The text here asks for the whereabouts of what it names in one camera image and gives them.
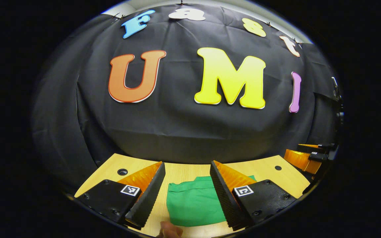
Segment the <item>yellow letter m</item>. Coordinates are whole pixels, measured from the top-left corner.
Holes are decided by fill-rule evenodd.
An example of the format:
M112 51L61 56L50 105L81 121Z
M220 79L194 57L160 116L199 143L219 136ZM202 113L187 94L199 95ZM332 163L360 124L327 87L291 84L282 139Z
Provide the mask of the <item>yellow letter m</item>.
M245 94L239 99L242 107L263 109L263 70L266 63L254 56L247 56L236 70L227 54L217 48L200 48L198 55L204 58L204 76L201 91L195 94L195 101L202 104L219 104L221 95L217 93L220 82L227 103L232 105L243 86Z

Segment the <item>orange letter u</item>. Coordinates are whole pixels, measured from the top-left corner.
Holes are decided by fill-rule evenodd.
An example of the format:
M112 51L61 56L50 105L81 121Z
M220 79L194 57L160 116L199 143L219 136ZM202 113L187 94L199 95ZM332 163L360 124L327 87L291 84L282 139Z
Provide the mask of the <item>orange letter u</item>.
M147 99L154 91L157 83L160 59L166 55L164 50L146 51L141 55L141 58L145 60L144 74L141 84L134 89L126 87L125 80L127 66L135 56L127 54L113 58L110 62L112 68L108 81L108 91L111 97L119 102L140 102Z

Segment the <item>black fabric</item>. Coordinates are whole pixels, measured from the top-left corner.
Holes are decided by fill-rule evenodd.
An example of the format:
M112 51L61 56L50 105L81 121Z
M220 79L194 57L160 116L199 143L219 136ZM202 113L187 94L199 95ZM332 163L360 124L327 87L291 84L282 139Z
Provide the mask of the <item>black fabric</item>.
M189 7L204 11L206 19L168 18L176 9ZM327 102L333 99L331 66L314 45L296 45L301 57L295 57L279 38L284 33L221 7L151 9L155 13L147 27L127 39L121 24L146 10L122 20L98 16L74 32L49 60L37 86L32 126L45 165L62 181L79 187L113 153L174 163L228 163L284 156L298 143L332 140L333 128L323 125L334 120ZM267 36L248 32L242 18L260 23ZM218 105L195 103L204 66L196 52L202 47L224 50L236 68L246 56L262 59L266 107L243 108L239 100L228 105L220 86ZM133 88L142 81L140 56L150 50L167 52L152 95L139 103L113 100L108 92L110 60L135 55L126 75L126 85ZM291 72L302 78L298 113L289 112ZM327 100L317 102L314 93ZM316 113L322 110L327 113Z

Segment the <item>white wall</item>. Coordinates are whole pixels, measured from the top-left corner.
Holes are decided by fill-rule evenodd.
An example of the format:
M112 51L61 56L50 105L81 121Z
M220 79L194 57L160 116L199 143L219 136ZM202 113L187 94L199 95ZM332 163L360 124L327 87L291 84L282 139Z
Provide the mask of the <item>white wall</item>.
M151 7L170 5L180 3L179 0L129 0L124 3L113 6L102 14L108 15L129 15L134 12L138 12ZM297 42L312 43L312 41L298 30L295 26L288 23L283 18L279 17L276 13L250 1L246 0L184 0L184 3L198 3L212 6L222 6L224 8L232 9L238 12L250 15L253 18L257 18L263 22L270 22L270 24L282 31L283 33L295 38Z

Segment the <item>green cloth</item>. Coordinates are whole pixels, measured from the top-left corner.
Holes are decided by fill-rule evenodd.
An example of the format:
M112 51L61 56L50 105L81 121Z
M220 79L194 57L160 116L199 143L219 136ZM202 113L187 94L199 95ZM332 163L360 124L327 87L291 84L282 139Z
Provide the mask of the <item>green cloth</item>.
M168 184L167 209L176 226L204 226L225 221L210 176Z

